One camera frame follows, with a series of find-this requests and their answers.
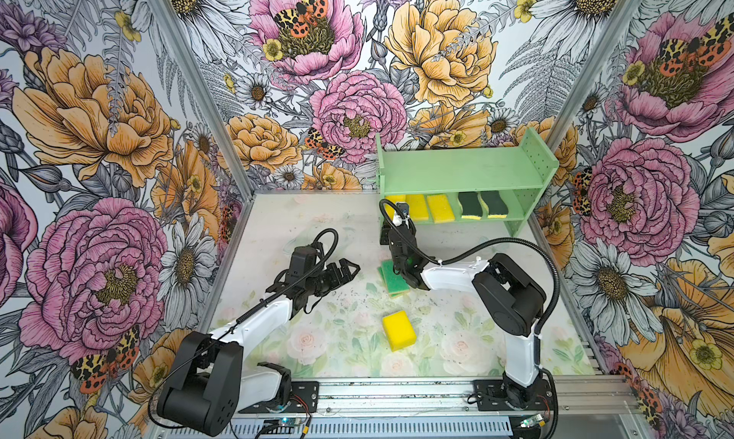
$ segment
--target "green sponge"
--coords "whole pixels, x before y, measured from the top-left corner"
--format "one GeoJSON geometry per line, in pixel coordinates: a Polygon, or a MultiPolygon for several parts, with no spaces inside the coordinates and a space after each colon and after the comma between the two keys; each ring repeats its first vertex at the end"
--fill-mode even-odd
{"type": "Polygon", "coordinates": [[[382,265],[380,265],[377,270],[380,271],[382,280],[388,288],[390,298],[394,299],[395,297],[402,296],[410,291],[408,283],[405,283],[405,280],[403,280],[399,275],[395,275],[395,272],[393,271],[393,261],[391,259],[382,261],[382,265]]]}
{"type": "Polygon", "coordinates": [[[482,219],[482,205],[479,204],[479,195],[477,193],[459,193],[459,205],[461,205],[462,219],[482,219]]]}
{"type": "Polygon", "coordinates": [[[500,219],[507,217],[507,205],[502,201],[500,192],[496,190],[483,190],[479,194],[482,206],[487,210],[487,218],[500,219]]]}

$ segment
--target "wallpaper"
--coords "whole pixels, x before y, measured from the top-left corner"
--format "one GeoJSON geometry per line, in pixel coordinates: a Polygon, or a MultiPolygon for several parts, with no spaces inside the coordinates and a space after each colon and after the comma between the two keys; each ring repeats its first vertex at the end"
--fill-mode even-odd
{"type": "MultiPolygon", "coordinates": [[[[159,34],[141,2],[133,26],[159,34]]],[[[259,190],[373,190],[377,135],[394,151],[547,130],[616,2],[171,0],[259,190]]]]}
{"type": "Polygon", "coordinates": [[[537,216],[666,439],[734,437],[734,0],[643,0],[537,216]]]}
{"type": "Polygon", "coordinates": [[[3,437],[142,437],[242,211],[141,1],[0,0],[3,437]]]}

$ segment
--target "butterfly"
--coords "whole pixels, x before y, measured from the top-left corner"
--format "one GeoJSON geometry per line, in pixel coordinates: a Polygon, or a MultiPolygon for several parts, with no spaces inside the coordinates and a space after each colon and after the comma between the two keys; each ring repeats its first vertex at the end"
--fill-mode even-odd
{"type": "Polygon", "coordinates": [[[703,36],[691,42],[682,39],[666,39],[660,43],[658,57],[662,60],[660,73],[673,77],[680,70],[690,70],[696,65],[710,67],[723,59],[732,47],[729,38],[734,35],[734,13],[716,22],[703,36]]]}
{"type": "Polygon", "coordinates": [[[638,398],[637,403],[643,415],[645,415],[647,423],[657,429],[660,426],[663,405],[655,390],[650,388],[647,382],[643,382],[639,377],[635,377],[632,369],[625,363],[615,363],[609,368],[609,373],[624,376],[625,381],[632,388],[633,394],[638,398]]]}
{"type": "Polygon", "coordinates": [[[71,365],[71,374],[81,382],[79,391],[94,394],[102,388],[108,377],[114,379],[119,371],[130,369],[140,354],[139,345],[140,328],[135,325],[107,352],[79,358],[71,365]]]}
{"type": "Polygon", "coordinates": [[[284,31],[290,31],[294,38],[305,38],[311,27],[317,26],[317,19],[326,17],[329,0],[300,0],[295,9],[286,9],[273,16],[275,23],[284,31]]]}
{"type": "Polygon", "coordinates": [[[306,139],[303,142],[308,148],[315,149],[317,154],[326,160],[338,159],[346,152],[341,146],[331,145],[325,141],[321,132],[313,127],[308,130],[306,139]]]}
{"type": "Polygon", "coordinates": [[[586,189],[592,182],[592,168],[586,167],[578,172],[573,179],[573,210],[581,216],[590,216],[592,214],[592,204],[586,189]]]}

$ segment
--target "green wooden shelf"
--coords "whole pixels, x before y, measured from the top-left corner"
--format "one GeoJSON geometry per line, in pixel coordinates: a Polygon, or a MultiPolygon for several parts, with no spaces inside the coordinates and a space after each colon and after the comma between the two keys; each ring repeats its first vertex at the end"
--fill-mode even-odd
{"type": "MultiPolygon", "coordinates": [[[[380,161],[380,195],[445,194],[455,223],[503,221],[516,236],[559,167],[558,159],[533,129],[527,129],[515,148],[471,148],[428,151],[383,151],[377,141],[380,161]],[[507,217],[481,220],[461,218],[458,193],[498,190],[507,205],[507,217]]],[[[416,224],[433,224],[416,221],[416,224]]]]}

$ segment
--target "sponge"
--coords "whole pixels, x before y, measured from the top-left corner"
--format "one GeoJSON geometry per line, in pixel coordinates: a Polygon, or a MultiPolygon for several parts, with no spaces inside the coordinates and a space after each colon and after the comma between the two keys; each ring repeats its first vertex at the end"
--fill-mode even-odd
{"type": "MultiPolygon", "coordinates": [[[[403,194],[402,196],[386,196],[385,198],[387,198],[394,204],[397,204],[398,202],[405,202],[405,194],[403,194]]],[[[385,205],[385,209],[388,210],[388,216],[390,217],[390,220],[392,220],[393,216],[395,216],[395,210],[393,210],[392,206],[387,205],[385,205]]]]}
{"type": "Polygon", "coordinates": [[[482,205],[479,204],[479,194],[459,193],[459,205],[461,205],[461,217],[465,220],[481,220],[482,205]]]}
{"type": "Polygon", "coordinates": [[[391,298],[394,299],[410,291],[410,285],[405,283],[402,277],[395,275],[393,261],[391,259],[382,261],[382,265],[377,270],[380,271],[382,280],[385,282],[385,287],[388,289],[388,294],[391,298]]]}
{"type": "Polygon", "coordinates": [[[405,310],[400,310],[396,314],[388,315],[382,319],[382,327],[390,342],[390,349],[393,352],[401,348],[409,347],[416,342],[416,332],[410,325],[410,320],[405,310]]]}
{"type": "Polygon", "coordinates": [[[507,217],[507,205],[502,201],[500,192],[496,190],[483,190],[479,194],[482,206],[487,210],[489,219],[500,219],[507,217]]]}
{"type": "Polygon", "coordinates": [[[405,196],[405,203],[410,207],[410,219],[414,221],[427,221],[428,206],[426,205],[426,198],[423,194],[410,194],[405,196]]]}
{"type": "Polygon", "coordinates": [[[431,209],[434,223],[451,223],[454,221],[454,212],[451,210],[451,205],[448,203],[448,197],[445,194],[428,196],[426,200],[428,201],[428,207],[431,209]]]}

